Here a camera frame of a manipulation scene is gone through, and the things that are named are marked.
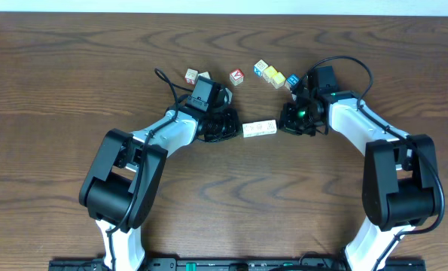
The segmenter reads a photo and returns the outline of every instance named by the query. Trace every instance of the black base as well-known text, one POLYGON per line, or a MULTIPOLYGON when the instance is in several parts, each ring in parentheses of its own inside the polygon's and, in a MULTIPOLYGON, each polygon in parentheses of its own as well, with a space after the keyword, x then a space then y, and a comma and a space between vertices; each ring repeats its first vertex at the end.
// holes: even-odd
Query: black base
MULTIPOLYGON (((268 271, 279 266, 299 265, 298 259, 284 260, 194 260, 175 258, 149 258, 139 271, 268 271)), ((349 270, 342 261, 332 257, 310 255, 302 259, 301 265, 327 267, 333 270, 349 270)), ((426 271, 423 260, 387 260, 384 271, 426 271)), ((48 271, 108 271, 102 259, 94 260, 52 260, 48 271)))

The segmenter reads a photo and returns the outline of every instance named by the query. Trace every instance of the small cube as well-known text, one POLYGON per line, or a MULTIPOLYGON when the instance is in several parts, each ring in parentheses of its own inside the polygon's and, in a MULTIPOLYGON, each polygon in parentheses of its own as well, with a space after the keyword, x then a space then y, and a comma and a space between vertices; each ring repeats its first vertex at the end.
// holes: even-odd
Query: small cube
POLYGON ((278 72, 276 75, 272 76, 272 80, 270 81, 270 83, 276 88, 280 88, 282 86, 284 86, 285 83, 285 76, 281 73, 278 72))
POLYGON ((267 83, 270 83, 270 79, 272 79, 272 76, 276 75, 277 71, 273 66, 269 66, 267 69, 264 70, 262 73, 262 77, 265 79, 267 83))
POLYGON ((187 83, 194 85, 195 82, 197 81, 198 74, 199 74, 198 71, 193 70, 193 69, 188 69, 187 74, 185 75, 185 80, 187 81, 187 83))
POLYGON ((244 81, 244 74, 239 69, 234 70, 230 73, 230 81, 236 86, 244 81))
POLYGON ((207 79, 211 79, 211 78, 210 78, 210 74, 209 74, 209 72, 199 73, 198 76, 197 76, 197 78, 198 78, 199 76, 202 76, 202 77, 207 78, 207 79))
POLYGON ((264 72, 265 69, 267 69, 269 65, 265 63, 262 59, 259 60, 259 62, 255 63, 254 65, 254 72, 258 77, 262 76, 262 72, 264 72))
POLYGON ((291 75, 285 81, 284 87, 287 87, 288 90, 291 90, 291 87, 297 84, 297 82, 299 82, 299 77, 297 75, 291 75))

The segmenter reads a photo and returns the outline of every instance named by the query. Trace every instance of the table surface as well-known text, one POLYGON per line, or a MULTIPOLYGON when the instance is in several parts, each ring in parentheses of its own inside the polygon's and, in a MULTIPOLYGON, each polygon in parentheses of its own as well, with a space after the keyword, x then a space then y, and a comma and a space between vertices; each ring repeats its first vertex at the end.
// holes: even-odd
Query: table surface
MULTIPOLYGON (((0 14, 0 270, 46 270, 54 258, 104 252, 78 192, 104 134, 159 120, 172 104, 159 67, 230 85, 243 122, 276 119, 291 100, 252 71, 284 75, 351 55, 375 74, 366 102, 412 134, 434 139, 446 216, 394 255, 448 270, 448 18, 0 14)), ((333 63, 343 89, 367 75, 333 63)), ((181 257, 336 253, 364 220, 364 159, 339 133, 195 142, 167 160, 143 230, 147 251, 181 257)))

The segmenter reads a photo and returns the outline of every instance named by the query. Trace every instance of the white wall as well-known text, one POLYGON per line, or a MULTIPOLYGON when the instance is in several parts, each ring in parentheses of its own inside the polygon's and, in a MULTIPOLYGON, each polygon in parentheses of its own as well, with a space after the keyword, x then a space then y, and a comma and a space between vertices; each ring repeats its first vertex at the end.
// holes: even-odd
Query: white wall
POLYGON ((448 0, 0 0, 0 11, 448 16, 448 0))

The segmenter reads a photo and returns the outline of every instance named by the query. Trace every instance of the yellow block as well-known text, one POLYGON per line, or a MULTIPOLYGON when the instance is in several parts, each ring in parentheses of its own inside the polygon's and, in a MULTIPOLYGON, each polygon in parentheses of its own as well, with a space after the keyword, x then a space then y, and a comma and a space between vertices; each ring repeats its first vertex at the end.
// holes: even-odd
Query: yellow block
POLYGON ((264 69, 264 72, 262 73, 262 77, 266 80, 267 83, 270 82, 270 79, 276 75, 277 71, 273 66, 269 66, 269 68, 264 69))
POLYGON ((276 89, 284 86, 285 83, 285 77, 284 75, 279 72, 277 75, 272 76, 272 80, 270 82, 276 89))

